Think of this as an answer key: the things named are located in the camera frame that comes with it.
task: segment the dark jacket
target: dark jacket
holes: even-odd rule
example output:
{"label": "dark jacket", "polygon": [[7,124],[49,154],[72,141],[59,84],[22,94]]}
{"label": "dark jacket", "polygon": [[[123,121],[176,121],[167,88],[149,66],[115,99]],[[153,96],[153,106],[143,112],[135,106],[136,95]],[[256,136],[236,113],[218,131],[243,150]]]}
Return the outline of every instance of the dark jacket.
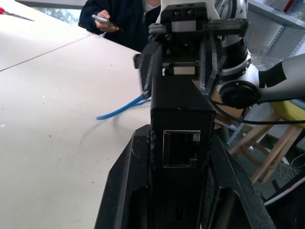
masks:
{"label": "dark jacket", "polygon": [[155,23],[160,6],[144,14],[142,0],[88,0],[81,11],[79,26],[101,34],[92,15],[102,10],[110,14],[110,21],[123,31],[106,33],[105,38],[141,52],[148,40],[148,26]]}

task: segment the yellow object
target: yellow object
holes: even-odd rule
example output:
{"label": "yellow object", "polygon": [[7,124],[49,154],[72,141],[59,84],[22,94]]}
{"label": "yellow object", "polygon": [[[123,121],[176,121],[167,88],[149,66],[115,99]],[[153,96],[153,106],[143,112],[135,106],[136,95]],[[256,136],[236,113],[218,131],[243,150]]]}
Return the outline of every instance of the yellow object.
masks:
{"label": "yellow object", "polygon": [[[294,105],[290,101],[269,103],[270,106],[281,116],[288,121],[305,120],[305,110]],[[305,129],[305,124],[298,124]]]}

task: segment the smartphone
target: smartphone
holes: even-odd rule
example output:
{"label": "smartphone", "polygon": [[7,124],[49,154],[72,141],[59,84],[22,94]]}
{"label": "smartphone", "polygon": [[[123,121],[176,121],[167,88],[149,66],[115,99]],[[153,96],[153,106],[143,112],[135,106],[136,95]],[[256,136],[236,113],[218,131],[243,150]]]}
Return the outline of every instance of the smartphone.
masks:
{"label": "smartphone", "polygon": [[99,16],[96,16],[96,15],[92,15],[92,17],[95,19],[95,20],[97,20],[98,22],[100,22],[100,23],[105,23],[106,25],[108,25],[108,26],[114,26],[114,27],[118,27],[118,26],[116,26],[114,23],[112,23],[111,21],[109,21],[108,19],[105,19],[105,18],[101,18],[101,17],[99,17]]}

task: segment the person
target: person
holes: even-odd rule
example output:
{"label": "person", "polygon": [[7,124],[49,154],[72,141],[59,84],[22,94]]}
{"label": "person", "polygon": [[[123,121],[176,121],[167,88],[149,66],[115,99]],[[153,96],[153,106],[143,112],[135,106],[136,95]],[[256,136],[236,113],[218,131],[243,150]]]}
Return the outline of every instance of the person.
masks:
{"label": "person", "polygon": [[[83,6],[79,26],[141,52],[148,42],[148,26],[160,14],[161,0],[88,0]],[[109,19],[117,27],[92,18],[95,14]]]}

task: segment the scissors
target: scissors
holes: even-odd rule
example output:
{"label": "scissors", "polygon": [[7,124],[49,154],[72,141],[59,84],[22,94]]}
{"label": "scissors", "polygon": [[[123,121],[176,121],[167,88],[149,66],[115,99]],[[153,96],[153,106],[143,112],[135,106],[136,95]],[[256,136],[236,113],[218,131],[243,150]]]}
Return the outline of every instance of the scissors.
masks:
{"label": "scissors", "polygon": [[19,16],[19,15],[14,14],[14,13],[9,13],[9,12],[5,11],[2,7],[0,7],[0,15],[1,15],[1,14],[3,14],[3,15],[9,15],[9,16],[13,16],[13,17],[17,17],[17,18],[29,20],[29,21],[33,21],[32,19],[28,19],[28,18]]}

